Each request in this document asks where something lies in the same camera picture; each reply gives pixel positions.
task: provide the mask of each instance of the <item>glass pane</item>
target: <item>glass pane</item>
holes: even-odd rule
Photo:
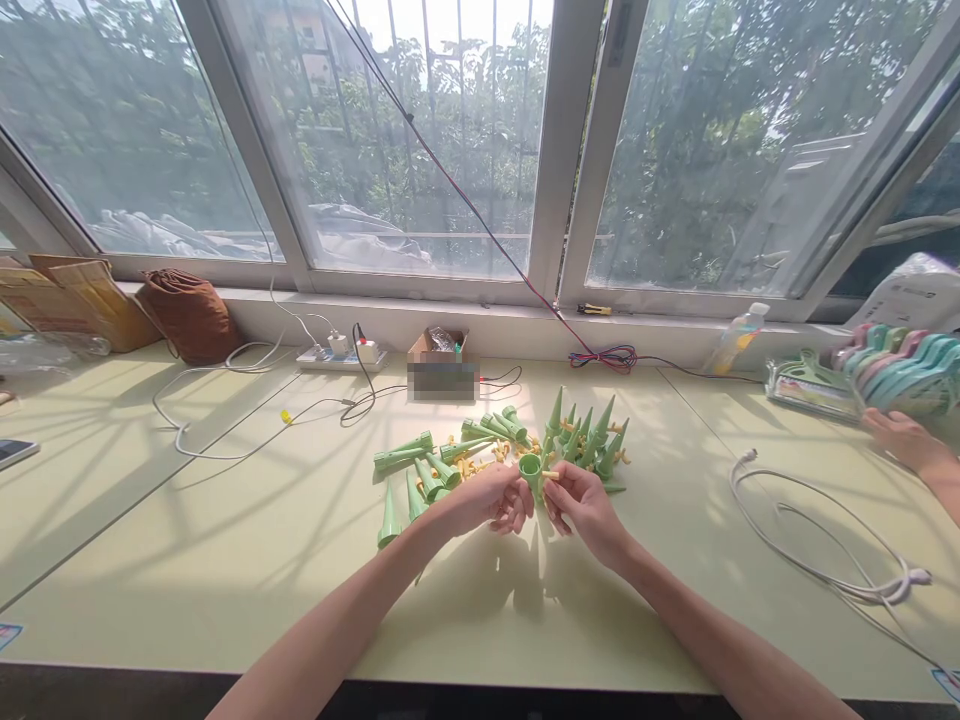
[[[305,248],[314,267],[516,278],[323,0],[230,7],[314,224]],[[526,269],[552,0],[343,7],[433,151]]]
[[[0,52],[0,122],[101,250],[269,259],[172,3],[4,2]]]
[[[772,292],[943,5],[652,0],[587,284]]]
[[[960,266],[960,135],[940,152],[831,294],[865,298],[917,252]]]

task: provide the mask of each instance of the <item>brown cloth bag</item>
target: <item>brown cloth bag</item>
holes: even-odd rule
[[[167,268],[144,273],[137,300],[187,365],[215,365],[243,344],[213,285]]]

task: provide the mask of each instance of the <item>pink hanger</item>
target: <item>pink hanger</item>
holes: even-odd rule
[[[831,353],[830,364],[834,370],[842,370],[843,364],[853,353],[863,350],[867,346],[867,330],[875,324],[876,323],[864,323],[863,325],[858,325],[853,331],[853,340],[850,341],[850,344],[837,348]]]
[[[913,354],[917,351],[917,348],[920,347],[920,341],[929,334],[929,330],[912,330],[911,332],[907,333],[907,336],[903,339],[903,343],[900,345],[900,350],[872,363],[870,367],[864,370],[863,375],[859,377],[857,380],[857,385],[859,387],[866,387],[866,384],[870,378],[883,370],[885,367],[888,367],[898,360],[904,360],[906,358],[913,357]]]

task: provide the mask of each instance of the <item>light green desk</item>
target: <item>light green desk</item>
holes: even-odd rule
[[[510,365],[481,368],[492,376]],[[494,401],[429,405],[399,393],[352,429],[339,426],[341,408],[327,403],[309,416],[318,419],[245,462],[191,463],[0,615],[26,626],[0,660],[242,672],[373,556],[384,496],[374,452],[424,429],[443,442],[464,417],[508,403],[539,434],[562,383],[566,404],[576,401],[581,412],[591,403],[599,411],[616,392],[614,417],[631,417],[633,462],[618,466],[629,490],[614,503],[628,529],[684,581],[843,697],[947,701],[923,663],[776,558],[730,497],[726,476],[741,442],[768,464],[845,493],[937,576],[904,616],[918,639],[960,664],[960,568],[946,547],[960,548],[960,531],[914,479],[866,454],[856,431],[774,408],[759,390],[732,382],[687,383],[655,369],[622,378],[562,363],[523,366],[522,387]],[[376,384],[403,378],[402,358],[394,358]],[[362,383],[303,376],[212,450],[250,447],[279,427],[283,409],[359,393]],[[387,482],[404,509],[402,477]],[[803,542],[805,551],[823,552]],[[388,615],[352,676],[713,691],[632,590],[579,540],[554,536],[545,517],[520,537],[481,530],[451,543]]]
[[[0,608],[187,464],[151,405],[184,367],[157,343],[70,379],[7,379],[4,389],[24,399],[19,410],[0,409],[0,437],[41,449],[0,473]],[[202,447],[288,375],[289,365],[266,375],[194,374],[169,402],[176,417],[194,423],[191,447]]]

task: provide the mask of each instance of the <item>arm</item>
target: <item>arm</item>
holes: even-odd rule
[[[643,596],[730,704],[747,718],[858,715],[782,652],[688,588],[626,531],[593,473],[558,463],[544,484],[547,512],[561,535],[573,521],[587,547]]]
[[[863,414],[863,426],[877,444],[913,470],[960,525],[960,460],[920,423],[901,412],[884,415],[876,408]]]
[[[290,628],[237,681],[208,720],[313,720],[363,655],[387,611],[448,540],[490,520],[504,535],[533,516],[516,466],[496,464],[432,505]]]

